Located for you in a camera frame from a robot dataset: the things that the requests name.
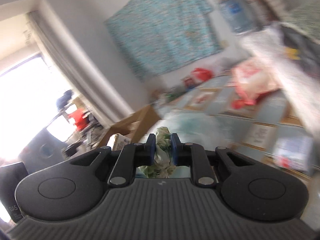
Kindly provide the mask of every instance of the ceiling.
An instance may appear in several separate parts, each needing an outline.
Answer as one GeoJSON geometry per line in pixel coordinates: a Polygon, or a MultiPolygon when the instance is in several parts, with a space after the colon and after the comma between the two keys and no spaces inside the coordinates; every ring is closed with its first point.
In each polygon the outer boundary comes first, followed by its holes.
{"type": "Polygon", "coordinates": [[[27,22],[25,14],[0,21],[0,60],[35,42],[33,37],[27,38],[27,22]]]}

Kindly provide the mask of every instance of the black device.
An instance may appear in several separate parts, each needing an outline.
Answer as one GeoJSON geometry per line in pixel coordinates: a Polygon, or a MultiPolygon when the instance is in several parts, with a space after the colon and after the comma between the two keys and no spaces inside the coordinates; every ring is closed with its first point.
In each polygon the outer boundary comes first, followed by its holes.
{"type": "Polygon", "coordinates": [[[26,176],[28,172],[23,162],[0,167],[0,201],[15,223],[22,219],[22,214],[14,198],[14,191],[26,176]]]}
{"type": "Polygon", "coordinates": [[[225,147],[205,151],[171,135],[174,163],[191,178],[135,178],[151,165],[145,144],[92,150],[33,173],[17,186],[24,214],[11,239],[314,239],[300,220],[308,191],[297,178],[225,147]]]}

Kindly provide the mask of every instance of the bright window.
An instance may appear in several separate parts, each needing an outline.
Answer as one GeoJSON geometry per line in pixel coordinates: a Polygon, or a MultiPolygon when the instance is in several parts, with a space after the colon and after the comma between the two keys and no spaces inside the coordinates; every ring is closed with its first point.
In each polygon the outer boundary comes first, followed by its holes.
{"type": "Polygon", "coordinates": [[[16,158],[58,114],[56,101],[71,89],[64,77],[34,57],[0,76],[0,157],[16,158]]]}

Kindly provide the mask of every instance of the red object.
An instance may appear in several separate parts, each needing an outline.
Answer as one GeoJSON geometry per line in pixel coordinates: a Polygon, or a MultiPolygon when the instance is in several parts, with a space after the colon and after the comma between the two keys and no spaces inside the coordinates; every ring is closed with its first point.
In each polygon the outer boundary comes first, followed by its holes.
{"type": "Polygon", "coordinates": [[[77,109],[71,114],[68,114],[69,118],[75,119],[75,125],[77,127],[78,131],[83,130],[88,125],[87,118],[84,118],[84,113],[82,112],[82,109],[77,109]]]}
{"type": "Polygon", "coordinates": [[[199,67],[191,71],[191,74],[194,75],[197,79],[201,80],[202,82],[205,82],[214,77],[213,72],[211,70],[199,67]]]}

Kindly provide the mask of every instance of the green object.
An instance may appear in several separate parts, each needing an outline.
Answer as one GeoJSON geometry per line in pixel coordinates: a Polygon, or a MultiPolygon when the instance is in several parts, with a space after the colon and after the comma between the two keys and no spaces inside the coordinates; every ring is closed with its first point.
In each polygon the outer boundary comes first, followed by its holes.
{"type": "Polygon", "coordinates": [[[172,161],[170,135],[167,127],[157,128],[154,164],[139,167],[148,178],[167,179],[176,169],[172,161]]]}

